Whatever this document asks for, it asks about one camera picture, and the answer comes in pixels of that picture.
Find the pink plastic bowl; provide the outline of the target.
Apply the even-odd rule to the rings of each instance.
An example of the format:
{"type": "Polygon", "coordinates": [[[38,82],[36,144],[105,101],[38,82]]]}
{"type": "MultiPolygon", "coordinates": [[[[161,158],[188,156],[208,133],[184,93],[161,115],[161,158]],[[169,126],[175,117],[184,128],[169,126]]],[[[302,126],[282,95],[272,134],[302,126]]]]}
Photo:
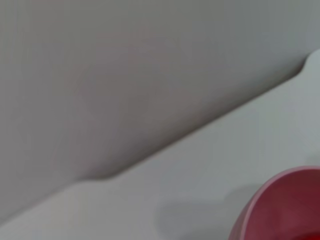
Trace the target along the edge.
{"type": "Polygon", "coordinates": [[[320,166],[270,178],[243,208],[228,240],[320,240],[320,166]]]}

